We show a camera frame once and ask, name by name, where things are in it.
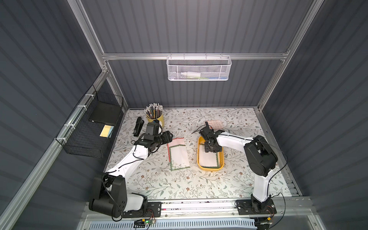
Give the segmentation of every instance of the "pencil cup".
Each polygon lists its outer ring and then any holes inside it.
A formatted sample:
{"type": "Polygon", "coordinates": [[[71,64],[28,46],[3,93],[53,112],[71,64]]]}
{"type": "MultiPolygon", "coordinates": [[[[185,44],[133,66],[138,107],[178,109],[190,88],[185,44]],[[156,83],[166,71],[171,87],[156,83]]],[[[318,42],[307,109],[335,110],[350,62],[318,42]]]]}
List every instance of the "pencil cup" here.
{"type": "Polygon", "coordinates": [[[163,121],[163,114],[159,118],[157,118],[157,119],[151,119],[151,118],[149,118],[147,116],[146,116],[146,118],[147,118],[148,122],[153,122],[154,120],[159,120],[160,121],[160,125],[161,125],[162,128],[165,125],[165,122],[163,121]]]}

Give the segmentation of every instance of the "ventilation grille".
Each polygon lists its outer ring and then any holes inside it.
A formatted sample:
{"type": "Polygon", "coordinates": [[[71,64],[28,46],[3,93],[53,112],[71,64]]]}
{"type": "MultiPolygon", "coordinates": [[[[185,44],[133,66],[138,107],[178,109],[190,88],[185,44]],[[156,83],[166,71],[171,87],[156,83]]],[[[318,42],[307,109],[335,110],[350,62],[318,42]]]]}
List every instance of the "ventilation grille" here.
{"type": "MultiPolygon", "coordinates": [[[[122,220],[118,223],[113,221],[92,221],[90,230],[134,230],[134,220],[122,220]]],[[[254,220],[248,218],[208,218],[208,219],[183,219],[183,220],[157,220],[149,229],[188,229],[188,228],[228,228],[241,227],[243,229],[257,229],[254,220]]]]}

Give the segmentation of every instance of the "table surface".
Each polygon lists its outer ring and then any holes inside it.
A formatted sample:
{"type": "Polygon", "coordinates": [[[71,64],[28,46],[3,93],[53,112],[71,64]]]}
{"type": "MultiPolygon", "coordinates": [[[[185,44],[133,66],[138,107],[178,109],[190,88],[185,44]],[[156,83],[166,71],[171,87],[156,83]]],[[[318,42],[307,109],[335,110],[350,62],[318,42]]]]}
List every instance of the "table surface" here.
{"type": "MultiPolygon", "coordinates": [[[[137,118],[147,120],[144,110],[128,110],[119,131],[117,141],[109,159],[107,169],[112,168],[131,150],[133,130],[137,118]]],[[[197,165],[197,142],[199,133],[195,131],[207,120],[221,120],[223,130],[244,137],[263,135],[262,128],[253,108],[236,109],[168,109],[163,111],[165,125],[175,137],[184,137],[190,167],[170,170],[167,145],[150,155],[139,165],[126,181],[128,192],[147,195],[148,199],[205,199],[250,197],[253,191],[254,173],[248,166],[244,153],[224,148],[225,165],[218,172],[203,171],[197,165]]],[[[270,184],[270,193],[282,192],[291,196],[281,172],[275,175],[270,184]]]]}

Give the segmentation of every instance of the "pink egg carton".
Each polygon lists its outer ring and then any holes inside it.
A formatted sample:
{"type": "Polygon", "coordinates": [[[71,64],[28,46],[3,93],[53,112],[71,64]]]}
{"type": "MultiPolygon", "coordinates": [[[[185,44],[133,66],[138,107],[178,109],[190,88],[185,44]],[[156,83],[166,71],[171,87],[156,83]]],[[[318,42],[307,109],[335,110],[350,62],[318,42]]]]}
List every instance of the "pink egg carton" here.
{"type": "Polygon", "coordinates": [[[211,121],[205,121],[205,124],[206,122],[208,122],[208,125],[209,126],[212,126],[212,128],[214,130],[220,130],[220,129],[223,129],[224,126],[222,125],[222,121],[221,120],[211,120],[211,121]]]}

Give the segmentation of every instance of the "zip tie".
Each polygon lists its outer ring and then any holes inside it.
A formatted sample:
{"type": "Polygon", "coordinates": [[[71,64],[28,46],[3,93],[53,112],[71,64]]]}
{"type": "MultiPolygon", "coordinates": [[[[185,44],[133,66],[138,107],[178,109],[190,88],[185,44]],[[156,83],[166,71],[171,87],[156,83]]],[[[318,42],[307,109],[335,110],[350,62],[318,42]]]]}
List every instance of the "zip tie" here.
{"type": "Polygon", "coordinates": [[[87,111],[87,106],[86,105],[77,105],[77,107],[84,107],[87,111]]]}
{"type": "Polygon", "coordinates": [[[60,140],[64,140],[65,141],[65,143],[67,142],[67,139],[65,138],[65,137],[57,137],[57,138],[55,138],[56,139],[56,141],[58,140],[58,139],[60,139],[60,140]]]}
{"type": "Polygon", "coordinates": [[[94,94],[85,94],[86,96],[92,96],[92,98],[94,99],[95,98],[95,95],[94,94]]]}
{"type": "Polygon", "coordinates": [[[73,129],[75,129],[75,124],[65,124],[64,126],[71,126],[73,129]]]}

